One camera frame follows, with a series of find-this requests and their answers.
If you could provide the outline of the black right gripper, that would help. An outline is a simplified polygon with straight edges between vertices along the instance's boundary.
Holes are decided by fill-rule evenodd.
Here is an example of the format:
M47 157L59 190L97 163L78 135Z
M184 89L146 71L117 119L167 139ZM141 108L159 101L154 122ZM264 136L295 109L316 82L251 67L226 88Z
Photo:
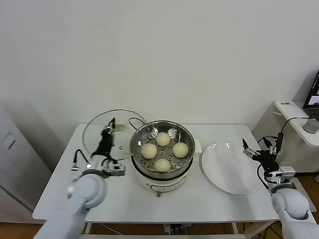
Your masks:
M264 172L273 172L279 170L279 165L276 162L277 157L277 142L271 143L268 137L263 137L263 142L268 150L257 150L250 149L246 140L242 139L243 143L243 153L254 161L259 162Z

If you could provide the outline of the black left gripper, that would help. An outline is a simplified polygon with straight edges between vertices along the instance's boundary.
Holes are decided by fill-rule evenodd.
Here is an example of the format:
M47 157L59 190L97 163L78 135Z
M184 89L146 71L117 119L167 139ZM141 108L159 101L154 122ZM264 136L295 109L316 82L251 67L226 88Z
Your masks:
M99 142L97 149L92 153L92 157L96 155L112 158L110 153L114 146L114 130L116 127L116 119L112 118L110 122L103 128L100 135L102 139Z

